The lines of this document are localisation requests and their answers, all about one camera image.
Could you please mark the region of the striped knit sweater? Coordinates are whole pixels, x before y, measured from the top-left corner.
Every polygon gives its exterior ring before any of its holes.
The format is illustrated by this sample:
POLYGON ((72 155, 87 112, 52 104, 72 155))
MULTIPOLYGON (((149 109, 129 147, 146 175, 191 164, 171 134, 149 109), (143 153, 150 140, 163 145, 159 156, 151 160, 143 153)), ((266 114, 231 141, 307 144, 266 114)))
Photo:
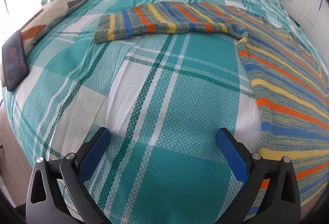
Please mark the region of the striped knit sweater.
POLYGON ((101 17, 113 140, 90 186, 113 223, 213 223, 240 184, 216 145, 229 129, 292 159, 305 216, 328 184, 328 78, 293 34, 210 3, 161 2, 101 17))

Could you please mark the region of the patterned beige pillow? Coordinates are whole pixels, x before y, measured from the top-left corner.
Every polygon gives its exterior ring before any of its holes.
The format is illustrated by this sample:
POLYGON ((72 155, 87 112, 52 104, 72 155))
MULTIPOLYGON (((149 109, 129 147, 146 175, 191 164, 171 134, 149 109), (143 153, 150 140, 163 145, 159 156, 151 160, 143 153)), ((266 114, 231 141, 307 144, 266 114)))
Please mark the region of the patterned beige pillow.
MULTIPOLYGON (((88 0, 53 0, 45 4, 19 31, 22 34, 24 52, 27 56, 48 32, 68 15, 76 11, 88 0)), ((1 84, 6 88, 3 65, 1 64, 1 84)))

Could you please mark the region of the teal plaid bedspread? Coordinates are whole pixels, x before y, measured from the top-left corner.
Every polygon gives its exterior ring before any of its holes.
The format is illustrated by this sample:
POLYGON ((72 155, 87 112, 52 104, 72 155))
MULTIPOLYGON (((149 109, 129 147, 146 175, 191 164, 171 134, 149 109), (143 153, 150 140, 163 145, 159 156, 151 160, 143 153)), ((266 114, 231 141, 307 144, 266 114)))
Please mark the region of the teal plaid bedspread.
POLYGON ((27 160, 63 157, 100 127, 86 188, 112 223, 213 223, 241 187, 215 135, 288 156, 301 215, 328 186, 328 72, 279 0, 88 0, 3 89, 27 160))

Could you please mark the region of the white wardrobe doors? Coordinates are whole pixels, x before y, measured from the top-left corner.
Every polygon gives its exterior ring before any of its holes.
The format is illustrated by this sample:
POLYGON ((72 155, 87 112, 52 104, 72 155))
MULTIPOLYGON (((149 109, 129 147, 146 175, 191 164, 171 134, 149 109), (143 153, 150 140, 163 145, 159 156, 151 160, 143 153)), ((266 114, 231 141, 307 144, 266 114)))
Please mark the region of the white wardrobe doors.
POLYGON ((328 29, 328 3, 326 0, 306 0, 299 19, 307 36, 323 36, 328 29))

